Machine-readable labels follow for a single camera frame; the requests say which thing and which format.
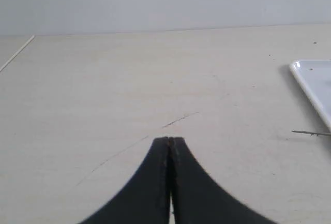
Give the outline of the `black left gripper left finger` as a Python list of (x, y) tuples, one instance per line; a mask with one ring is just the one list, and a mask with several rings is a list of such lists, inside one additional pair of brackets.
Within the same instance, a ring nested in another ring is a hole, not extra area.
[(168, 168), (169, 138), (156, 138), (126, 185), (81, 223), (168, 223)]

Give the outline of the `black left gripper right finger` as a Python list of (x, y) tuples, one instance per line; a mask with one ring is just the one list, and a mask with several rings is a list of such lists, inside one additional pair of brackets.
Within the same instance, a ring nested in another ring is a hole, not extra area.
[(235, 199), (201, 167), (184, 138), (170, 138), (176, 223), (274, 223)]

